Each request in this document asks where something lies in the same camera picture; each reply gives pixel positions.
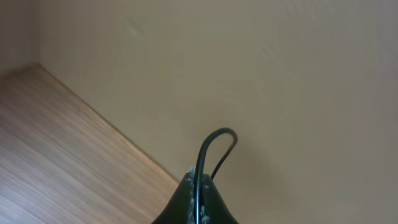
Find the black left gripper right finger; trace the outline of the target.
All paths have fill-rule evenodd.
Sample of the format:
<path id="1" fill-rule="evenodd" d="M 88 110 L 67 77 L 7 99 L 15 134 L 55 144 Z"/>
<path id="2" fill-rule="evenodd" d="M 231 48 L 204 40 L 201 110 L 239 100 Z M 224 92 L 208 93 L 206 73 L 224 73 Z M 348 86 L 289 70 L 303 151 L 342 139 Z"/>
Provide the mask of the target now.
<path id="1" fill-rule="evenodd" d="M 208 174 L 203 175 L 200 215 L 201 224 L 238 224 Z"/>

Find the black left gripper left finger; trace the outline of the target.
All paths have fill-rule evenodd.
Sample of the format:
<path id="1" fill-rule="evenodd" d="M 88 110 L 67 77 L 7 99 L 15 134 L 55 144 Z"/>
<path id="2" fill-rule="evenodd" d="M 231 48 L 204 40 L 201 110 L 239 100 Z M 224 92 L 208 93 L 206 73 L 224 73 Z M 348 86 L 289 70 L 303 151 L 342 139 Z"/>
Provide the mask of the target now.
<path id="1" fill-rule="evenodd" d="M 184 175 L 164 210 L 152 224 L 195 224 L 193 214 L 193 178 L 195 168 Z"/>

